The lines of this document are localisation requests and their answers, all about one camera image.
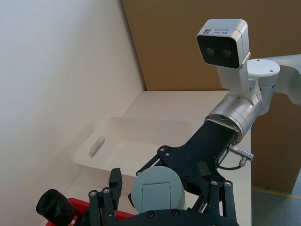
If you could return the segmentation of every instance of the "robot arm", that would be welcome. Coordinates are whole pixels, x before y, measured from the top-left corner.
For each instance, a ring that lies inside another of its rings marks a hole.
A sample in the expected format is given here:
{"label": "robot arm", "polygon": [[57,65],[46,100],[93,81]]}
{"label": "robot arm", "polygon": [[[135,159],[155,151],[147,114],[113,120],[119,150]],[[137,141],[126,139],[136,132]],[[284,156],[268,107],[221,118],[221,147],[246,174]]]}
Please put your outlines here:
{"label": "robot arm", "polygon": [[[159,147],[137,171],[129,199],[140,214],[122,221],[115,218],[122,186],[119,169],[111,172],[109,187],[91,191],[92,226],[238,226],[233,184],[217,168],[229,151],[242,156],[232,170],[252,160],[251,153],[235,145],[256,118],[269,110],[274,92],[285,93],[294,104],[301,105],[301,55],[249,60],[244,20],[208,20],[197,42],[204,61],[216,66],[228,94],[187,143]],[[187,210],[183,210],[184,189],[198,195]]]}
{"label": "robot arm", "polygon": [[301,106],[301,54],[266,59],[280,65],[275,92],[286,94],[293,104]]}

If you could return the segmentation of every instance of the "white table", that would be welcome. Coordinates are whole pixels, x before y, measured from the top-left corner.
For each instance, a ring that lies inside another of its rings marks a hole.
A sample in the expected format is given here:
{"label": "white table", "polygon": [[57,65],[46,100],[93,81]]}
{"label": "white table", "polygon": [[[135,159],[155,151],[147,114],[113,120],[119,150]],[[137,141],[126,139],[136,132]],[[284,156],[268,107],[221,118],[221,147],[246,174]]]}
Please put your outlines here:
{"label": "white table", "polygon": [[[141,117],[155,119],[184,120],[190,122],[194,131],[203,124],[204,118],[224,97],[227,91],[158,91],[143,92],[129,108],[125,117]],[[240,147],[251,150],[251,133],[248,132]],[[222,165],[234,167],[238,165],[240,157],[229,153]],[[237,220],[240,226],[251,226],[251,164],[235,171],[218,169],[219,173],[234,183],[234,198]],[[88,192],[101,187],[81,172],[77,179],[66,191],[66,197],[74,197],[88,201]],[[192,206],[196,196],[186,194],[185,206]],[[119,210],[136,213],[125,195],[119,201]]]}

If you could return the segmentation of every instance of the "screw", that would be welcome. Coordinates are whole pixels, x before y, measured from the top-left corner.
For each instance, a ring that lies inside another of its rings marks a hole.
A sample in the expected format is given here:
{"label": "screw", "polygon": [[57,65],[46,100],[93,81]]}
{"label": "screw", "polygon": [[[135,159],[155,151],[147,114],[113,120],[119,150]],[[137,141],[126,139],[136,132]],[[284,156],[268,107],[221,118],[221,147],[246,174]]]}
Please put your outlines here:
{"label": "screw", "polygon": [[91,192],[90,196],[95,196],[97,194],[97,192]]}
{"label": "screw", "polygon": [[218,183],[215,180],[211,181],[211,184],[212,185],[218,185]]}
{"label": "screw", "polygon": [[225,185],[226,185],[226,186],[231,186],[231,185],[232,185],[232,183],[231,183],[231,182],[229,182],[229,181],[226,181],[226,182],[225,182]]}
{"label": "screw", "polygon": [[240,129],[239,129],[239,127],[237,126],[237,125],[233,125],[233,128],[235,129],[235,130],[237,130],[237,131],[240,131]]}
{"label": "screw", "polygon": [[179,211],[173,210],[173,211],[171,211],[171,214],[172,214],[173,216],[178,216],[178,215],[179,215]]}
{"label": "screw", "polygon": [[149,211],[149,212],[147,212],[147,214],[146,214],[146,216],[147,216],[148,218],[152,218],[154,215],[155,215],[155,214],[154,214],[153,211]]}

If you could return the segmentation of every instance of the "white camera housing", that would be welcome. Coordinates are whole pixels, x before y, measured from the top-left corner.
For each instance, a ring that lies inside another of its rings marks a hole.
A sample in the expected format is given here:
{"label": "white camera housing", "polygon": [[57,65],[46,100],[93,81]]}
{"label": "white camera housing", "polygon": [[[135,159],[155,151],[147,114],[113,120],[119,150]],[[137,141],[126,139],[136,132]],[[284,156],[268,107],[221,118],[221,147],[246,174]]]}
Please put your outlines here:
{"label": "white camera housing", "polygon": [[250,58],[250,47],[246,21],[208,20],[197,34],[197,42],[204,61],[216,66],[223,88],[249,90],[246,62]]}

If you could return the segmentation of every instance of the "qr code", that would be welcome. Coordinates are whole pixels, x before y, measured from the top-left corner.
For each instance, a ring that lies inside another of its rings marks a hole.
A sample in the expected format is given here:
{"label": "qr code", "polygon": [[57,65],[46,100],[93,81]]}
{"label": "qr code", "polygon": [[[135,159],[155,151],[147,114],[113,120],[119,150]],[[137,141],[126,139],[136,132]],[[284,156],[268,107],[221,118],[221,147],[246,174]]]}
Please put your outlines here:
{"label": "qr code", "polygon": [[205,29],[203,34],[209,34],[211,32],[212,29]]}

